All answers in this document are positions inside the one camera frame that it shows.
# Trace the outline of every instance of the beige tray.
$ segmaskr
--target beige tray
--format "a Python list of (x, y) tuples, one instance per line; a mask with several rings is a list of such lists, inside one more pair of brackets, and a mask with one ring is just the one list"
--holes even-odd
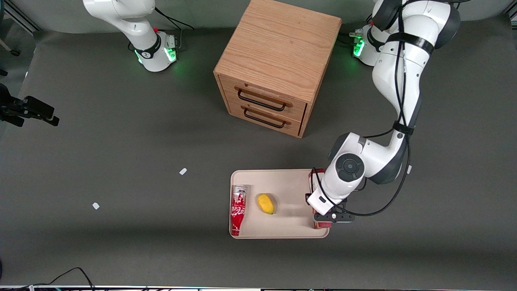
[[(305, 193), (309, 191), (310, 172), (310, 169), (235, 171), (231, 178), (230, 203), (233, 185), (247, 185), (249, 189), (239, 236), (232, 237), (236, 239), (326, 237), (329, 229), (314, 229), (312, 208), (305, 201)], [(273, 215), (262, 212), (258, 207), (256, 198), (260, 193), (269, 193), (274, 200)], [(231, 234), (231, 221), (228, 229)]]

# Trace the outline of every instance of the black strap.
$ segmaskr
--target black strap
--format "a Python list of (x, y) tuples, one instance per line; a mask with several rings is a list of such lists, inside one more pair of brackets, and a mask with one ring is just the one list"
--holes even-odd
[(160, 49), (160, 47), (161, 47), (161, 37), (158, 34), (156, 34), (156, 42), (152, 47), (150, 47), (146, 50), (139, 50), (139, 49), (135, 48), (135, 51), (139, 55), (141, 55), (144, 59), (152, 59), (153, 56), (155, 55), (155, 52), (157, 52)]
[(416, 35), (407, 34), (405, 32), (397, 32), (390, 35), (386, 42), (390, 41), (403, 41), (406, 43), (410, 43), (411, 45), (414, 45), (426, 51), (429, 55), (431, 55), (434, 51), (434, 46), (427, 40)]
[(377, 52), (381, 52), (381, 46), (384, 45), (384, 42), (378, 41), (378, 40), (375, 39), (375, 37), (373, 37), (373, 35), (372, 35), (372, 28), (371, 27), (368, 30), (368, 32), (366, 33), (366, 38), (368, 39), (370, 44), (375, 47), (375, 50)]
[(395, 120), (395, 123), (393, 123), (393, 129), (396, 131), (403, 133), (405, 135), (412, 135), (415, 131), (414, 127), (405, 126), (404, 124), (400, 124), (398, 121)]

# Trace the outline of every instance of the coca-cola can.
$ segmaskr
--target coca-cola can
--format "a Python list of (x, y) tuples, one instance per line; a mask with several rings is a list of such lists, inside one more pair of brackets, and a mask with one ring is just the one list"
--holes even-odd
[(246, 210), (246, 193), (248, 186), (234, 185), (232, 195), (231, 223), (232, 236), (239, 236), (240, 225), (244, 219), (244, 211)]

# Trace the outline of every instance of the drawer handle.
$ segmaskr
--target drawer handle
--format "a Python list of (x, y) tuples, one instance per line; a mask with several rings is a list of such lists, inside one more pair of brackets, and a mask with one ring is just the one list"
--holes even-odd
[(244, 109), (244, 116), (246, 116), (247, 118), (249, 118), (249, 119), (253, 119), (253, 120), (258, 121), (258, 122), (262, 122), (262, 123), (267, 124), (267, 125), (269, 125), (269, 126), (276, 127), (276, 128), (283, 128), (283, 127), (284, 127), (284, 125), (285, 125), (285, 121), (284, 121), (284, 122), (282, 122), (282, 125), (278, 125), (278, 124), (275, 124), (275, 123), (271, 123), (271, 122), (269, 122), (269, 121), (262, 120), (262, 119), (260, 119), (260, 118), (256, 118), (256, 117), (251, 116), (251, 115), (249, 115), (249, 114), (246, 114), (246, 112), (248, 112), (248, 108), (245, 108), (245, 109)]
[(247, 102), (251, 102), (253, 104), (257, 104), (257, 105), (266, 107), (266, 108), (274, 110), (274, 111), (283, 111), (285, 109), (285, 103), (284, 103), (284, 105), (282, 105), (282, 107), (278, 108), (278, 107), (275, 107), (275, 106), (271, 106), (271, 105), (268, 105), (268, 104), (265, 104), (265, 103), (262, 103), (262, 102), (259, 102), (259, 101), (255, 101), (255, 100), (243, 97), (243, 96), (240, 95), (241, 93), (242, 93), (242, 90), (239, 89), (239, 92), (237, 92), (237, 96), (239, 96), (239, 99), (241, 99), (241, 100), (244, 100), (244, 101), (247, 101)]

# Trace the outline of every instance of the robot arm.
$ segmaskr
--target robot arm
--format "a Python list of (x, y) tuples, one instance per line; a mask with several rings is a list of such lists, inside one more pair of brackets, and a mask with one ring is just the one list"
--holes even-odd
[(162, 71), (176, 61), (176, 40), (155, 32), (144, 18), (155, 9), (155, 0), (83, 0), (93, 17), (118, 28), (135, 48), (139, 62), (149, 71)]
[[(444, 38), (450, 40), (458, 30), (459, 14), (452, 5), (415, 1), (405, 6), (402, 12), (404, 30), (400, 31), (397, 19), (388, 16), (397, 16), (390, 9), (398, 9), (405, 3), (406, 0), (379, 0), (375, 4), (373, 17), (378, 28), (389, 33), (378, 53), (372, 77), (376, 88), (399, 116), (393, 125), (390, 143), (383, 146), (354, 133), (337, 139), (329, 155), (331, 163), (322, 178), (322, 187), (318, 185), (307, 199), (322, 215), (345, 199), (364, 177), (376, 184), (390, 183), (397, 178), (420, 108), (419, 82), (422, 71), (439, 41), (444, 41)], [(399, 43), (402, 41), (405, 42), (405, 50), (398, 57)], [(398, 91), (404, 91), (404, 94), (397, 94), (395, 77)], [(402, 106), (398, 96), (403, 96)]]

